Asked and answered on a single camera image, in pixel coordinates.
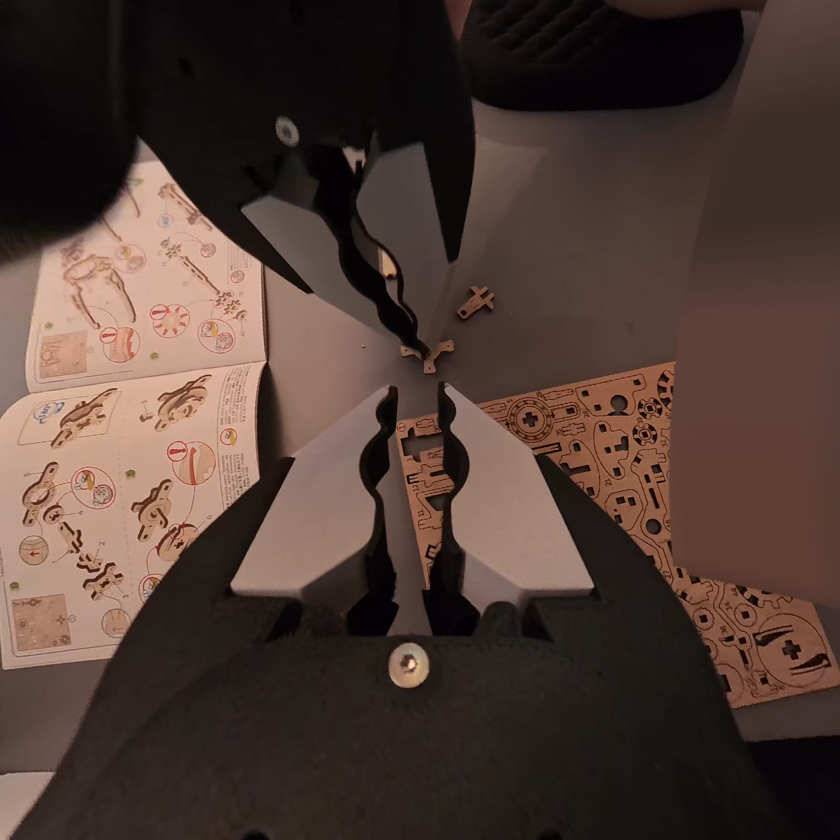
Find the person's dark clothing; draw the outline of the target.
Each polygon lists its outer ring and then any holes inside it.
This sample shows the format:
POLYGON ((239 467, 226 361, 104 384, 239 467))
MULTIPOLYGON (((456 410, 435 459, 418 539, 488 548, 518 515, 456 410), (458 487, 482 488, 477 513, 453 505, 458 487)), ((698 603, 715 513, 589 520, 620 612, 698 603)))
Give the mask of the person's dark clothing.
POLYGON ((803 834, 839 838, 839 737, 749 742, 774 799, 803 834))

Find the illustrated instruction booklet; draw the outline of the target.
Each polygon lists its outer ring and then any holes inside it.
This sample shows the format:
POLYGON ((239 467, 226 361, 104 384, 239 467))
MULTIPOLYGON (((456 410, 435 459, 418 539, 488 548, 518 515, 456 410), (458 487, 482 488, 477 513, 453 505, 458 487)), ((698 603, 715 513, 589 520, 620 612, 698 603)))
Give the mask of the illustrated instruction booklet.
POLYGON ((257 481, 264 278, 158 161, 42 255, 1 424, 4 669, 110 657, 257 481))

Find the laser-cut wooden parts sheet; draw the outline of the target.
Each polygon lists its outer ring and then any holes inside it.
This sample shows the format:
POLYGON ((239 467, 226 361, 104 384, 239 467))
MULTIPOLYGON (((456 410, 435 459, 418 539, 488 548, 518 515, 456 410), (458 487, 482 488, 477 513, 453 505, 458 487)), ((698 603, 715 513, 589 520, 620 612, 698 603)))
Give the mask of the laser-cut wooden parts sheet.
POLYGON ((480 402, 546 455, 647 555, 686 610, 732 709, 838 687, 811 602, 690 574, 675 562, 669 505, 676 363, 480 402))

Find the wooden x-shaped part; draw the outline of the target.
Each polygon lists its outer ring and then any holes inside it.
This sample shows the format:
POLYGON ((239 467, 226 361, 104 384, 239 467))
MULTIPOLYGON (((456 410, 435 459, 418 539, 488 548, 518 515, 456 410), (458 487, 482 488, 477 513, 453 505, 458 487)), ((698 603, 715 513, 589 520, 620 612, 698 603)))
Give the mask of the wooden x-shaped part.
POLYGON ((452 340, 441 342, 434 350, 422 352, 406 346, 401 346, 400 353, 405 359, 417 358, 423 364, 423 373, 425 375, 433 375, 437 372, 437 359, 444 353, 453 353, 455 351, 455 344, 452 340))

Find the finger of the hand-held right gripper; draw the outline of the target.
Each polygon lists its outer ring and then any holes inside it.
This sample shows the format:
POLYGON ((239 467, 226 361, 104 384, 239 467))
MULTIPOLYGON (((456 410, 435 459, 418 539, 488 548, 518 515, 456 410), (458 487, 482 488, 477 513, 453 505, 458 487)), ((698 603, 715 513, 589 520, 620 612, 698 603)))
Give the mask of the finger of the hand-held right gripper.
POLYGON ((317 297, 401 343, 408 318, 387 294, 379 251, 358 215, 363 169, 351 171, 341 148, 306 148, 242 213, 317 297))
POLYGON ((451 270, 421 143, 384 151, 372 135, 358 215, 379 254, 386 251, 400 270, 396 280, 385 279, 385 289, 409 321, 411 332, 401 344, 416 339, 417 350, 434 350, 451 270))

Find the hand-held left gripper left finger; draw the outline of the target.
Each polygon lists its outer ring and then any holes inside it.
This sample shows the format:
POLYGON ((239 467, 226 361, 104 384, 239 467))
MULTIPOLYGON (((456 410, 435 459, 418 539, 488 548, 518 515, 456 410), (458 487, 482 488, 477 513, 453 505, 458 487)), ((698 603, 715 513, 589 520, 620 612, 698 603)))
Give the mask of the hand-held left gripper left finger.
POLYGON ((329 609, 351 635, 385 635, 398 605, 377 486, 398 394, 380 388, 299 449, 234 576, 238 595, 329 609))

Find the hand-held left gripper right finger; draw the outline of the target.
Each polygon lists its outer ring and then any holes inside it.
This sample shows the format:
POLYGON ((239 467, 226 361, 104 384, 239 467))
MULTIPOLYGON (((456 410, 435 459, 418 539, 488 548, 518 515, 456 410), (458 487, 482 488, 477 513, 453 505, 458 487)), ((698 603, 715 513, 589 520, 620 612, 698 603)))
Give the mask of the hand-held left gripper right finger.
POLYGON ((434 635, 471 635, 496 603, 588 596, 594 582, 531 449, 452 385, 437 391, 442 538, 423 595, 434 635))

